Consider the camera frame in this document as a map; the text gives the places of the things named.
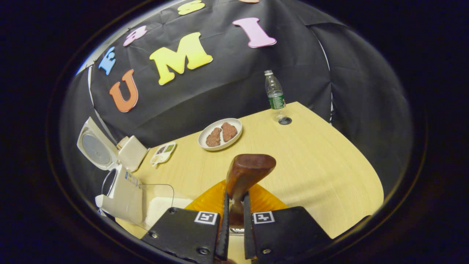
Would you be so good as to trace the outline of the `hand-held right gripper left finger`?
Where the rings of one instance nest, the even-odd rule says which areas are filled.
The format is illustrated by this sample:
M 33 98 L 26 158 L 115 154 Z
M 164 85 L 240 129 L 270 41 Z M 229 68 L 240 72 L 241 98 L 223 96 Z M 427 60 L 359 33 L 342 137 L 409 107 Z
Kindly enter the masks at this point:
M 199 197 L 177 195 L 169 184 L 143 184 L 142 241 L 178 259 L 196 264 L 216 264 L 228 260 L 229 198 L 221 181 Z

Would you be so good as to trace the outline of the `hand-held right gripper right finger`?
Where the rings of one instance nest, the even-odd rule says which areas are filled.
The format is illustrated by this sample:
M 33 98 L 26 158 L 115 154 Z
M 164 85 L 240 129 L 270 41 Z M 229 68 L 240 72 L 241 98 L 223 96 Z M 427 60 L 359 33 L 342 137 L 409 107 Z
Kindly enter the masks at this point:
M 292 264 L 333 242 L 302 206 L 254 211 L 254 189 L 244 205 L 244 255 L 253 264 Z

